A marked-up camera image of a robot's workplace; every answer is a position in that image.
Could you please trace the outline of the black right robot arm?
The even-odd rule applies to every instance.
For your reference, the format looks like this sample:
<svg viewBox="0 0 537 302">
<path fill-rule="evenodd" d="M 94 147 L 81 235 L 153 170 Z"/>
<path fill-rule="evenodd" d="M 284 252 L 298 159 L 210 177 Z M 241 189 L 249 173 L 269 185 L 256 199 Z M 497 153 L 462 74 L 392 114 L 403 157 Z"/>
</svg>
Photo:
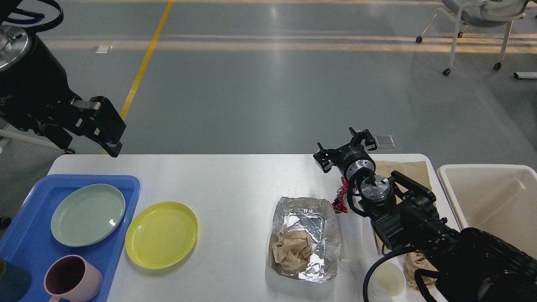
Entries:
<svg viewBox="0 0 537 302">
<path fill-rule="evenodd" d="M 535 302 L 536 260 L 485 231 L 467 227 L 457 231 L 447 225 L 435 207 L 435 194 L 393 171 L 376 174 L 368 151 L 377 149 L 369 130 L 349 128 L 349 143 L 324 148 L 319 143 L 314 159 L 324 173 L 337 167 L 347 182 L 347 205 L 369 218 L 374 232 L 390 250 L 365 275 L 362 294 L 369 300 L 368 285 L 374 271 L 387 260 L 412 252 L 422 253 L 435 267 L 417 269 L 414 280 L 425 301 L 435 298 L 424 277 L 449 302 Z"/>
</svg>

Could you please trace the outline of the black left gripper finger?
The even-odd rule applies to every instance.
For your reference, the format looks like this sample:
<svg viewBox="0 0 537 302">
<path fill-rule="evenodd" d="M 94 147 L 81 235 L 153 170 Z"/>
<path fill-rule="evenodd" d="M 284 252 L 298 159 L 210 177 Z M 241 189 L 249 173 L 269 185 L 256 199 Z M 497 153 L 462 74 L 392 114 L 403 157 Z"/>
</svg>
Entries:
<svg viewBox="0 0 537 302">
<path fill-rule="evenodd" d="M 126 124 L 111 101 L 106 97 L 92 97 L 89 101 L 74 100 L 73 106 L 79 110 L 74 133 L 98 143 L 111 157 L 118 157 Z"/>
</svg>

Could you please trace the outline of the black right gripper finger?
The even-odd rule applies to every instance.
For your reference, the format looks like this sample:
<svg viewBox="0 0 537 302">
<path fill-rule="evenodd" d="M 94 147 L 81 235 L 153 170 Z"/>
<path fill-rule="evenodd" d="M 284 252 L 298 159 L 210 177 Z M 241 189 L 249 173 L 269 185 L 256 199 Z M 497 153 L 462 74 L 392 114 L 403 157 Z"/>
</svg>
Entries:
<svg viewBox="0 0 537 302">
<path fill-rule="evenodd" d="M 321 143 L 317 143 L 317 147 L 319 150 L 314 153 L 314 160 L 324 173 L 328 173 L 334 166 L 334 158 L 337 156 L 336 149 L 325 149 Z"/>
<path fill-rule="evenodd" d="M 349 142 L 351 147 L 362 146 L 362 148 L 366 148 L 368 151 L 375 151 L 377 149 L 377 142 L 368 129 L 356 131 L 354 128 L 349 128 L 349 131 L 352 136 Z"/>
</svg>

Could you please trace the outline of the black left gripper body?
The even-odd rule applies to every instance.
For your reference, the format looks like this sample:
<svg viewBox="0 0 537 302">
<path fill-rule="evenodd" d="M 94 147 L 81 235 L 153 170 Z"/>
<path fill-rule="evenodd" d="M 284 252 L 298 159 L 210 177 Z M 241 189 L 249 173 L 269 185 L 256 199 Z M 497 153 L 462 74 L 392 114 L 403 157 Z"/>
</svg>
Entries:
<svg viewBox="0 0 537 302">
<path fill-rule="evenodd" d="M 65 69 L 35 34 L 22 58 L 1 71 L 1 117 L 60 149 L 69 148 L 73 134 L 103 144 L 89 117 L 95 106 L 69 88 Z"/>
</svg>

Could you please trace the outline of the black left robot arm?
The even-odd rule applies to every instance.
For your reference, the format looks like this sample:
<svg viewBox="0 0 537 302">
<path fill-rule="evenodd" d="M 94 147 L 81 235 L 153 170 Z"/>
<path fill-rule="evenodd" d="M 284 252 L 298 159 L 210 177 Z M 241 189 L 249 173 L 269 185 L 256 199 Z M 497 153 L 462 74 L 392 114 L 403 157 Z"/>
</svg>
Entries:
<svg viewBox="0 0 537 302">
<path fill-rule="evenodd" d="M 73 92 L 64 67 L 38 37 L 62 23 L 61 6 L 44 1 L 59 12 L 44 23 L 44 14 L 21 9 L 20 3 L 1 2 L 1 118 L 21 131 L 46 137 L 61 150 L 68 151 L 72 136 L 78 135 L 117 157 L 125 122 L 108 98 L 85 101 Z"/>
</svg>

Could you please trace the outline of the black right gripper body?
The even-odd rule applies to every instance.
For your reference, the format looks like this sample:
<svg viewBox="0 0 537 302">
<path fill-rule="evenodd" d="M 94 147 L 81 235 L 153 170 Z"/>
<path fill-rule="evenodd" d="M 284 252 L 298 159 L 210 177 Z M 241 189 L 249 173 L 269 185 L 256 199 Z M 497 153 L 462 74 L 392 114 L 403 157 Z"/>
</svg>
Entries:
<svg viewBox="0 0 537 302">
<path fill-rule="evenodd" d="M 332 167 L 337 167 L 345 180 L 349 180 L 362 168 L 366 168 L 371 172 L 375 172 L 375 162 L 365 151 L 362 145 L 343 145 L 337 149 L 327 149 L 325 151 L 328 156 L 328 166 L 325 172 L 328 173 Z"/>
</svg>

